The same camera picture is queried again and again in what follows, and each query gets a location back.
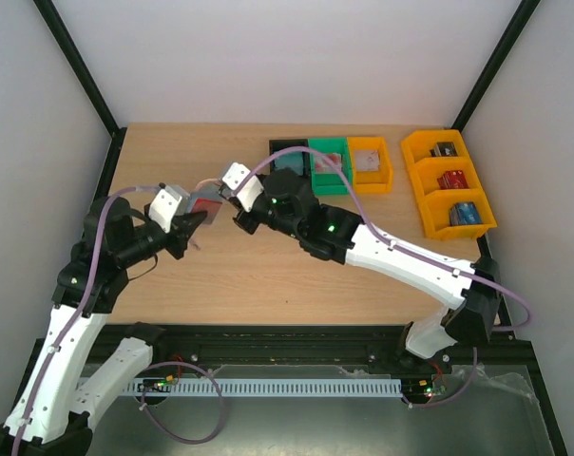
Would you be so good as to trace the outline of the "red credit card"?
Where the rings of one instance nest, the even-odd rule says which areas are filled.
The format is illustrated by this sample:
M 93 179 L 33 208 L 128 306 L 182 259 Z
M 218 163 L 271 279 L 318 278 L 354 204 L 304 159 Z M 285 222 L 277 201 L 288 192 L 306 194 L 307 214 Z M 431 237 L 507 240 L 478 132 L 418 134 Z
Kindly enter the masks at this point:
M 196 192 L 190 197 L 186 212 L 195 214 L 205 212 L 203 224 L 211 225 L 217 217 L 223 199 L 217 192 Z

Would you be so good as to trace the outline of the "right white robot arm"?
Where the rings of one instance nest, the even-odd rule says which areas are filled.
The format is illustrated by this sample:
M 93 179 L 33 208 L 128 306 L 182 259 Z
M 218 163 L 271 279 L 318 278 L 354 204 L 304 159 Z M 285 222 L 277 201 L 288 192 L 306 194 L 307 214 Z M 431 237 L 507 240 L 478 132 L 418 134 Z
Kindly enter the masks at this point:
M 320 202 L 311 184 L 290 169 L 256 176 L 238 163 L 220 180 L 243 231 L 253 234 L 265 225 L 295 239 L 311 257 L 375 271 L 440 302 L 439 311 L 403 331 L 397 360 L 404 370 L 420 371 L 457 343 L 489 342 L 499 307 L 487 284 L 498 272 L 493 260 L 441 256 L 391 237 L 355 212 Z

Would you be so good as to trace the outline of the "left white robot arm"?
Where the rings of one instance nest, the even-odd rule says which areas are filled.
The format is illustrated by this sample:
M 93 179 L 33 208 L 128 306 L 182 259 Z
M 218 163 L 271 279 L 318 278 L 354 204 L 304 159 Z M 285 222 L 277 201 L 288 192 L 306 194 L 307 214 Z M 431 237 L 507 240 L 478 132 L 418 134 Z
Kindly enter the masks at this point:
M 0 455 L 84 455 L 128 382 L 152 364 L 162 329 L 137 323 L 85 383 L 88 355 L 129 282 L 128 268 L 166 251 L 175 259 L 203 223 L 161 191 L 144 213 L 122 197 L 96 199 L 84 235 L 57 277 L 48 332 L 20 398 L 0 424 Z

